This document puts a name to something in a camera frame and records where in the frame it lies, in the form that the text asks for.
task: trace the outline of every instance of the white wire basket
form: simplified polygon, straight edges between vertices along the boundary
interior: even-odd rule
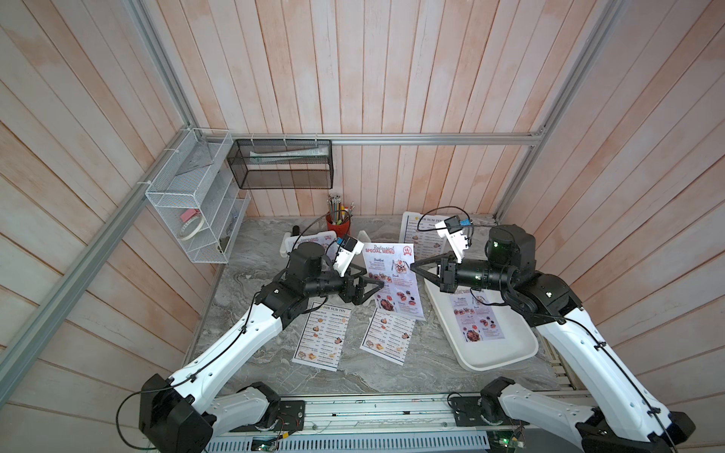
[[[189,130],[146,191],[192,262],[229,261],[249,204],[249,197],[237,198],[239,187],[225,162],[231,144],[227,130]],[[201,217],[201,225],[192,237],[184,239],[181,218],[189,209],[199,210],[195,215]]]
[[[223,138],[208,138],[224,132]],[[201,209],[232,139],[228,130],[190,129],[146,190],[155,207]]]

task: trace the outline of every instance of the wooden plank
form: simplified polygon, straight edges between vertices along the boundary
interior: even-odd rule
[[[320,86],[322,129],[324,133],[338,133],[341,126],[335,1],[311,1],[310,8],[312,37],[315,42],[315,61]]]
[[[490,3],[486,4],[484,2],[483,5],[485,7],[489,7]],[[443,8],[440,37],[436,44],[433,70],[431,71],[431,79],[428,85],[428,95],[426,98],[425,109],[423,111],[421,132],[435,133],[443,131],[444,120],[447,116],[447,108],[444,108],[443,106],[450,105],[449,101],[451,100],[453,83],[457,76],[459,59],[463,53],[464,38],[467,35],[469,39],[480,37],[480,32],[468,33],[468,26],[470,24],[469,19],[472,18],[472,8],[472,1],[448,2]],[[477,10],[479,15],[476,16],[476,19],[480,17],[480,11],[485,11],[485,9],[479,7]],[[473,25],[475,28],[479,26],[476,22],[473,22]],[[481,49],[473,50],[473,52],[474,54],[482,55],[483,47],[481,47]],[[473,80],[469,80],[469,83],[472,88]],[[454,108],[456,107],[460,111],[462,106],[454,106]]]
[[[518,69],[529,46],[531,36],[534,31],[544,34],[537,27],[537,22],[545,4],[544,0],[529,1],[516,10],[506,44],[503,46],[501,58],[491,80],[491,87],[486,95],[481,116],[476,123],[476,132],[508,132],[508,130],[504,130],[503,126],[497,128],[497,122],[509,95],[514,96],[513,99],[517,99],[518,93],[512,94],[511,86],[514,80],[521,79],[517,78]]]
[[[280,111],[277,105],[275,87],[272,83],[270,63],[265,50],[265,42],[262,37],[262,28],[257,14],[257,6],[254,0],[236,0],[236,8],[241,23],[241,30],[244,34],[244,43],[249,54],[249,61],[252,63],[254,81],[257,85],[257,92],[262,102],[262,111],[265,115],[267,131],[270,133],[282,132]],[[290,198],[289,204],[293,209],[287,207],[285,195]],[[270,201],[269,215],[290,215],[294,210],[299,211],[294,191],[282,191],[278,189],[267,190],[267,197]]]
[[[473,83],[476,81],[481,60],[483,59],[486,41],[491,31],[498,2],[475,1],[471,10],[469,24],[476,24],[474,27],[467,27],[463,37],[463,45],[458,59],[458,66],[453,77],[448,108],[445,113],[442,132],[459,132],[463,124],[468,100],[471,97]],[[430,181],[426,190],[426,199],[423,204],[423,211],[429,211],[438,206],[444,206],[450,201],[452,190],[457,182],[457,174],[463,165],[466,146],[439,146],[436,150]]]
[[[559,70],[559,73],[556,75],[556,79],[554,79],[552,87],[546,94],[544,104],[539,110],[539,114],[536,116],[531,130],[540,130],[541,127],[544,125],[544,121],[548,114],[551,112],[554,103],[557,101],[557,98],[559,97],[559,93],[561,93],[564,83],[566,83],[566,80],[569,74],[571,74],[571,71],[576,64],[576,61],[579,59],[579,55],[581,55],[581,53],[584,51],[584,47],[589,42],[589,37],[592,35],[592,31],[599,22],[600,18],[604,15],[604,12],[609,5],[607,0],[594,0],[594,2],[595,3],[592,7],[592,11],[589,13],[587,20],[584,22],[584,27],[581,28],[579,35],[574,41],[573,47],[569,51],[569,55],[564,61],[564,65]]]
[[[71,233],[88,243],[103,226],[91,211],[5,125],[0,124],[0,173]]]
[[[491,174],[491,179],[486,186],[486,191],[481,198],[481,203],[478,205],[479,214],[493,214],[497,210],[496,197],[506,189],[507,176],[512,173],[514,168],[514,162],[516,158],[521,154],[521,149],[528,148],[527,146],[516,146],[509,145],[503,149],[501,157],[496,162],[496,167]]]
[[[180,351],[191,341],[191,329],[164,311],[156,302],[108,264],[88,286],[88,292],[153,332]]]
[[[161,256],[181,275],[196,295],[202,300],[205,299],[209,293],[209,282],[189,261],[176,240],[170,236],[166,227],[154,217],[150,209],[150,207],[147,207],[142,210],[133,225],[141,231],[141,234],[153,244]]]
[[[708,69],[694,63],[657,109],[632,136],[600,177],[584,192],[561,223],[537,249],[537,259],[545,261],[567,241],[583,222],[606,200],[606,197],[631,174],[631,171],[650,153],[667,132],[683,118],[687,110],[710,88],[725,70],[725,58],[711,60]]]
[[[40,303],[60,275],[0,235],[0,285]]]
[[[122,200],[130,186],[2,30],[0,51],[7,62],[0,66],[0,80],[91,175],[108,197],[117,203]]]
[[[249,62],[252,64],[254,82],[260,95],[267,132],[280,133],[282,132],[282,123],[275,98],[275,89],[272,84],[270,65],[265,52],[260,19],[257,15],[257,7],[254,0],[236,0],[236,9],[241,23],[241,32],[244,35],[246,51],[249,54]]]
[[[144,140],[146,147],[151,150],[164,146],[149,113],[83,3],[80,0],[54,1],[53,5]]]
[[[226,129],[219,101],[179,0],[156,0],[211,128]]]
[[[153,149],[149,149],[141,140],[106,83],[88,59],[75,37],[66,26],[58,11],[49,0],[28,0],[25,2],[43,32],[51,39],[57,51],[73,69],[75,76],[94,98],[104,115],[113,124],[114,129],[125,145],[133,153],[138,163],[148,168],[154,163]]]
[[[442,131],[447,113],[442,106],[449,105],[472,6],[473,2],[460,1],[446,3],[444,7],[440,37],[436,44],[426,106],[423,112],[422,132]],[[434,171],[436,154],[435,146],[422,146],[418,149],[408,197],[408,210],[410,211],[423,211],[431,176],[445,173],[444,168],[440,167]],[[445,161],[438,161],[439,166],[444,166],[445,163]],[[437,180],[442,186],[444,179],[438,178]]]
[[[113,423],[118,403],[128,395],[128,390],[39,360],[18,384],[10,401]],[[123,425],[136,425],[138,398],[130,399],[123,405],[118,419]]]
[[[610,317],[598,328],[611,344],[634,338],[721,297],[725,294],[723,272],[725,256],[720,255]]]
[[[38,305],[26,300],[0,286],[0,345],[8,346],[36,310]]]
[[[165,143],[164,137],[171,137],[176,132],[171,125],[171,120],[166,115],[164,107],[158,95],[154,91],[141,63],[131,48],[120,23],[113,14],[110,5],[100,0],[83,0],[88,13],[91,14],[96,27],[105,38],[113,56],[118,61],[121,70],[133,87],[138,100],[143,104],[156,130],[159,133],[159,140]]]
[[[418,1],[396,0],[390,5],[390,26],[387,46],[385,94],[383,100],[382,131],[403,131],[405,106],[413,59],[415,30],[418,19]],[[376,214],[393,213],[398,173],[400,146],[381,146],[378,166],[378,198]]]
[[[410,195],[408,196],[407,211],[425,212],[423,205],[426,201],[428,182],[431,174],[444,172],[442,168],[434,169],[436,151],[438,146],[419,146],[415,155],[413,179],[410,181]]]
[[[547,12],[552,18],[547,20],[548,17],[545,17],[539,21],[544,6],[548,6]],[[476,132],[510,132],[513,130],[518,118],[518,111],[512,111],[517,110],[517,104],[523,104],[531,90],[529,80],[532,77],[526,72],[538,74],[540,64],[543,64],[542,46],[547,47],[547,43],[553,40],[555,34],[552,35],[552,29],[558,30],[560,24],[558,18],[561,17],[563,20],[563,14],[566,13],[563,11],[565,7],[568,8],[568,5],[561,1],[550,0],[527,3],[526,7],[517,9],[506,44],[503,47],[502,56],[491,80],[491,87],[486,96],[481,116],[476,124]],[[531,46],[531,51],[527,51],[530,41],[534,45]],[[522,63],[525,66],[520,72],[519,68]],[[509,101],[508,111],[504,111],[507,101]],[[471,180],[468,197],[463,205],[466,211],[477,212],[479,210],[481,200],[504,149],[504,146],[485,148],[476,176]]]
[[[237,133],[247,132],[247,121],[241,111],[239,97],[234,89],[234,81],[229,72],[209,4],[205,1],[181,0],[181,5],[227,129]]]
[[[576,98],[567,108],[560,127],[549,137],[546,158],[537,159],[507,211],[505,222],[522,225],[542,194],[599,115],[611,94],[637,59],[666,16],[673,0],[638,1],[630,4],[616,32],[592,66]]]
[[[42,436],[38,435],[39,430],[43,432]],[[147,440],[138,427],[122,427],[121,430],[129,443],[146,445]],[[0,442],[11,452],[78,453],[93,451],[102,445],[105,452],[128,453],[128,447],[118,437],[113,423],[16,404],[5,404],[0,410]]]
[[[20,0],[3,2],[0,25],[38,74],[71,111],[128,183],[136,183],[154,159],[145,146],[133,153],[116,133],[90,93]],[[140,140],[132,144],[141,144]]]
[[[0,121],[101,218],[116,205],[62,148],[4,84],[0,83]]]
[[[498,4],[484,56],[476,74],[476,82],[473,84],[473,91],[465,108],[460,132],[473,132],[476,129],[517,8],[518,0],[500,1]]]
[[[0,209],[12,213],[0,217],[3,235],[64,273],[86,245],[5,178],[0,194]]]
[[[678,196],[692,181],[705,173],[711,165],[719,167],[721,164],[715,164],[715,162],[723,156],[720,146],[720,141],[725,137],[723,128],[723,125],[718,126],[715,131],[670,170],[664,178],[660,179],[652,189],[637,200],[632,208],[617,219],[587,250],[572,261],[560,274],[561,278],[568,282],[576,281],[588,270],[592,269],[597,262],[604,259],[625,238]],[[712,174],[707,172],[708,176],[703,176],[703,178],[712,178]],[[692,189],[687,189],[687,193],[696,193],[694,191],[698,189],[695,186],[699,186],[699,183],[694,184]],[[709,191],[705,190],[703,195],[706,196],[709,193]],[[695,199],[691,200],[696,201],[699,198],[698,195],[695,195],[695,197]]]
[[[199,313],[174,292],[133,250],[121,241],[108,258],[108,265],[126,277],[136,288],[155,301],[190,331],[199,322]]]
[[[294,89],[287,34],[282,26],[284,24],[282,4],[279,0],[261,1],[257,4],[257,13],[267,49],[274,92],[277,95],[282,131],[298,133],[301,130],[299,111],[297,110],[297,95]]]
[[[433,72],[443,10],[444,4],[439,1],[424,0],[420,3],[413,60],[410,64],[410,80],[408,81],[403,132],[417,133],[421,131],[423,126],[423,115]],[[394,214],[402,214],[407,210],[417,153],[416,146],[401,146],[400,148],[395,199],[393,201]]]
[[[362,75],[362,131],[380,133],[390,23],[390,0],[365,2]],[[360,214],[374,215],[378,202],[380,146],[362,148]]]
[[[249,61],[247,43],[244,42],[234,0],[210,1],[209,8],[244,113],[246,129],[252,133],[265,133],[267,124],[262,111],[262,102],[254,83],[252,63]]]
[[[516,121],[515,132],[530,131],[534,127],[534,120],[542,110],[544,100],[552,90],[557,75],[563,69],[566,60],[570,58],[576,39],[587,32],[583,30],[583,27],[592,12],[594,2],[594,0],[577,0],[571,4],[554,44],[548,51],[544,66],[537,75],[531,93]]]
[[[315,42],[312,37],[310,3],[303,0],[285,0],[282,3],[282,10],[287,29],[300,127],[304,133],[319,133],[322,132],[322,112],[320,111],[320,92],[318,90],[317,63],[315,61]],[[292,167],[300,170],[308,168],[307,165],[294,165]],[[309,185],[309,178],[306,175],[300,179],[304,184]],[[295,193],[300,215],[310,216],[319,211],[325,212],[324,205],[327,197],[320,200],[319,192],[316,191],[316,199],[314,199],[312,191],[308,188],[298,188]]]
[[[725,120],[723,99],[725,99],[725,78],[717,82],[672,128],[565,244],[551,254],[547,261],[544,261],[546,254],[543,254],[540,269],[546,273],[557,275],[561,273],[572,263],[573,257],[579,256],[592,245],[595,239],[678,165],[703,137],[707,137],[711,132],[713,136],[722,137],[725,125],[717,128],[717,132],[713,129]]]
[[[541,207],[532,212],[532,227],[536,225],[535,222],[543,220],[536,229],[536,237],[544,238],[551,232],[556,223],[614,158],[616,152],[634,135],[695,55],[707,44],[706,40],[700,39],[694,49],[682,46],[682,43],[686,42],[682,41],[686,33],[687,36],[698,35],[694,33],[697,30],[697,23],[694,26],[693,23],[704,6],[703,3],[687,2],[683,6],[680,2],[665,18],[597,120],[574,149],[571,158],[562,169],[561,178],[550,186],[551,195],[542,198]],[[706,39],[709,40],[715,32],[716,29],[712,29],[710,33],[706,33]],[[683,49],[687,49],[688,52],[684,54]],[[556,196],[562,199],[554,205],[552,197]]]
[[[131,226],[123,241],[161,277],[197,313],[204,308],[204,300],[194,292],[168,261],[154,248],[135,226]]]
[[[176,349],[88,292],[80,297],[67,321],[166,370],[182,365],[186,350]]]
[[[617,354],[629,364],[630,371],[638,375],[660,369],[667,364],[683,363],[689,357],[720,349],[725,346],[725,332],[720,328],[724,312],[725,297],[720,296],[702,307],[619,344],[616,347]]]
[[[725,238],[718,234],[722,222],[725,222],[725,204],[702,216],[609,286],[589,297],[585,306],[592,320],[602,322],[720,254],[725,250]]]
[[[155,373],[169,370],[154,365],[70,323],[63,323],[40,359],[113,386],[135,391]]]
[[[561,31],[571,5],[571,0],[547,0],[544,4],[534,32],[531,34],[531,40],[526,47],[526,53],[521,59],[508,96],[506,96],[501,108],[495,130],[499,132],[512,132],[514,130],[518,118],[529,100],[531,90],[533,90],[534,84],[543,70],[544,63],[550,52],[554,50],[555,40]]]
[[[673,404],[668,407],[670,411],[684,412],[688,414],[697,426],[692,436],[680,446],[697,445],[704,442],[713,444],[725,444],[723,434],[722,408],[725,404],[725,394],[710,396],[709,398],[696,399],[694,401]]]
[[[194,267],[204,276],[204,279],[211,284],[214,281],[214,270],[210,265],[204,263],[195,262]]]
[[[468,156],[468,146],[458,145],[453,149],[453,155],[451,157],[450,165],[448,166],[448,173],[446,174],[446,182],[443,184],[443,192],[441,192],[441,199],[438,202],[438,206],[448,206],[453,200],[453,194],[458,185],[458,179],[461,172],[463,171],[465,159]],[[441,213],[450,213],[450,209],[443,209]]]
[[[712,156],[703,156],[695,152],[692,158],[704,160],[718,159],[723,154],[720,140],[725,126],[718,128],[718,134],[708,137],[701,148],[710,151]],[[720,159],[709,170],[702,174],[697,180],[673,201],[670,201],[664,208],[654,214],[642,227],[634,231],[621,244],[613,248],[608,254],[579,279],[572,283],[572,288],[581,294],[583,300],[588,299],[594,292],[603,288],[620,276],[625,270],[646,257],[664,244],[679,231],[690,225],[707,211],[717,206],[723,200],[723,183],[720,175],[725,168],[725,159]]]
[[[156,93],[156,96],[164,109],[164,113],[171,124],[171,129],[169,130],[170,135],[161,135],[164,142],[168,142],[171,138],[173,138],[174,134],[176,134],[176,131],[184,125],[181,114],[176,109],[176,105],[171,99],[171,93],[167,90],[166,85],[161,79],[159,68],[157,68],[156,64],[153,62],[151,54],[146,48],[146,44],[141,37],[140,30],[138,30],[133,23],[130,12],[118,2],[111,2],[111,10],[118,21],[118,25],[120,25],[123,30],[123,35],[131,46],[133,54],[136,56],[138,63],[143,68],[146,78],[149,79],[149,83],[151,83],[154,93]]]
[[[202,108],[202,103],[199,101],[196,90],[194,90],[194,84],[191,82],[189,73],[186,72],[179,50],[176,48],[174,38],[171,36],[171,31],[169,30],[166,20],[164,20],[164,15],[161,13],[159,4],[152,0],[146,0],[144,4],[146,5],[146,10],[149,12],[149,17],[154,24],[154,29],[159,36],[164,52],[166,52],[166,57],[169,59],[169,63],[176,73],[181,90],[184,92],[186,100],[189,103],[189,107],[196,118],[196,122],[199,124],[200,128],[211,127],[209,125],[209,120],[207,119],[207,114]]]
[[[458,181],[451,196],[452,206],[463,207],[471,190],[471,184],[476,177],[481,160],[484,158],[486,146],[469,146],[463,161],[463,168],[458,175]]]
[[[360,132],[363,129],[363,53],[365,5],[361,1],[338,1],[336,4],[337,48],[340,81],[341,130]],[[345,206],[362,202],[363,149],[345,146],[342,149],[343,202]]]

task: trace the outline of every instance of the special menu flyer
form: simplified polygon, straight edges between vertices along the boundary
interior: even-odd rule
[[[451,309],[458,321],[458,328],[466,342],[497,340],[505,338],[494,311],[483,305],[488,303],[481,292],[471,295],[471,290],[459,286],[455,294],[450,294]]]
[[[437,231],[418,231],[418,221],[421,230],[432,230],[438,222],[446,220],[449,215],[426,215],[421,219],[419,212],[404,212],[400,224],[400,237],[398,242],[415,245],[415,258],[425,259],[443,253],[447,241],[438,236]]]
[[[416,320],[425,320],[418,281],[410,270],[412,244],[365,243],[362,248],[368,277],[385,282],[375,294],[379,309]]]
[[[326,304],[310,313],[292,362],[337,371],[351,311]]]
[[[415,321],[376,309],[360,348],[390,362],[403,365]]]

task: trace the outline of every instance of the marble countertop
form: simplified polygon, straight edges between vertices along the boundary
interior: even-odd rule
[[[249,309],[259,288],[286,264],[279,254],[282,236],[293,225],[304,229],[311,218],[280,217],[245,219],[239,231],[229,264],[224,269],[210,307],[194,356],[221,337]],[[397,242],[401,217],[353,217],[352,235],[365,230],[373,241]],[[317,233],[324,225],[312,226],[307,234]],[[484,257],[482,248],[487,229],[480,228],[473,238],[467,257]],[[375,310],[371,302],[358,307],[344,304],[337,296],[328,301],[352,308],[345,346],[337,372],[291,363],[305,325],[304,319],[292,322],[280,335],[264,345],[227,382],[222,394],[238,391],[263,381],[279,394],[368,394],[479,391],[498,376],[516,380],[531,390],[558,390],[555,374],[544,348],[536,356],[482,373],[464,370],[442,330],[418,278],[420,298],[426,321],[418,321],[403,366],[388,362],[359,349]]]

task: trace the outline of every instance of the white tray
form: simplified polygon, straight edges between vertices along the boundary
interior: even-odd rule
[[[449,294],[442,293],[437,286],[425,280],[426,292],[443,331],[451,343],[453,352],[461,367],[470,371],[485,371],[509,365],[536,355],[539,342],[526,321],[509,307],[491,307],[499,327],[506,338],[466,342],[458,332],[458,323],[451,309]],[[491,303],[501,303],[498,291],[483,291]]]

